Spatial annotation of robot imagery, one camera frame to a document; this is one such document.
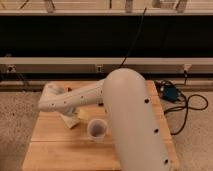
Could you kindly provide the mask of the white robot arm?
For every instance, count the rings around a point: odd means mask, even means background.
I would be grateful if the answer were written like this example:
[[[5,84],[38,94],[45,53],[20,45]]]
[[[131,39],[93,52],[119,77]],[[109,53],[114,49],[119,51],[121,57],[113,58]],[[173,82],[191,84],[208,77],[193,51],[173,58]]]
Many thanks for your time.
[[[50,82],[43,88],[38,108],[70,115],[75,107],[95,103],[104,105],[122,171],[170,171],[146,80],[132,69],[116,69],[69,92]]]

